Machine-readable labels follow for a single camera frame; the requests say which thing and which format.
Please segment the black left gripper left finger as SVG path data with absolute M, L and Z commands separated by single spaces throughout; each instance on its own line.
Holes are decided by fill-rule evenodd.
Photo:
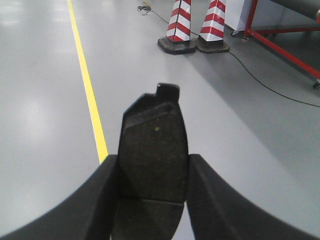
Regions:
M 108 240 L 119 200 L 117 155 L 109 155 L 71 196 L 4 240 Z

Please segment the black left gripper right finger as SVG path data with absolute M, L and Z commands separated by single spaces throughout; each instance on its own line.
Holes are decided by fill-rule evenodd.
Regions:
M 199 154 L 189 155 L 187 209 L 197 240 L 315 240 L 231 187 Z

